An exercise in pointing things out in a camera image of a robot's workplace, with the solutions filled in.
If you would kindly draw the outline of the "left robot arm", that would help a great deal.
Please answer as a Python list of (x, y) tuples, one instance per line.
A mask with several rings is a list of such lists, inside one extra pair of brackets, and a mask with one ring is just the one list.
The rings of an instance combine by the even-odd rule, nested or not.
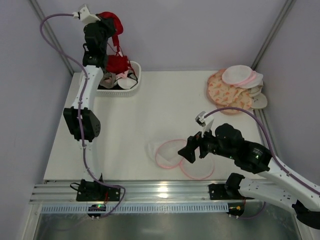
[(77, 95), (71, 105), (63, 110), (70, 134), (78, 142), (83, 161), (83, 178), (77, 187), (78, 202), (117, 202), (121, 189), (103, 181), (101, 164), (97, 157), (96, 141), (101, 132), (101, 122), (93, 112), (98, 86), (108, 62), (108, 39), (116, 34), (112, 18), (96, 17), (86, 20), (82, 77)]

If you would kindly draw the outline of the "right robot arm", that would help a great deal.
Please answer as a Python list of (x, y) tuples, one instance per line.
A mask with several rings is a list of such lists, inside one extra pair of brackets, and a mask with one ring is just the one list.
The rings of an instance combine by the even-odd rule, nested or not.
[(224, 184), (226, 194), (231, 199), (258, 199), (295, 214), (306, 226), (320, 228), (320, 194), (312, 192), (312, 184), (302, 184), (294, 179), (288, 169), (279, 166), (280, 159), (273, 157), (263, 145), (245, 140), (241, 132), (225, 123), (204, 133), (198, 132), (187, 139), (186, 146), (177, 153), (189, 163), (208, 154), (225, 157), (241, 170), (257, 174), (276, 187), (260, 184), (238, 173), (231, 173)]

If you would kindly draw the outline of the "white pink mesh laundry bag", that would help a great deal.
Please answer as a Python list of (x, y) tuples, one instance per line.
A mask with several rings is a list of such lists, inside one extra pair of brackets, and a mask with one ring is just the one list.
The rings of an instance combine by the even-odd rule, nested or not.
[(145, 146), (147, 156), (161, 169), (173, 170), (179, 168), (189, 179), (202, 181), (210, 178), (215, 171), (215, 160), (206, 156), (204, 159), (196, 158), (190, 163), (178, 155), (178, 151), (186, 146), (184, 139), (158, 140), (149, 142)]

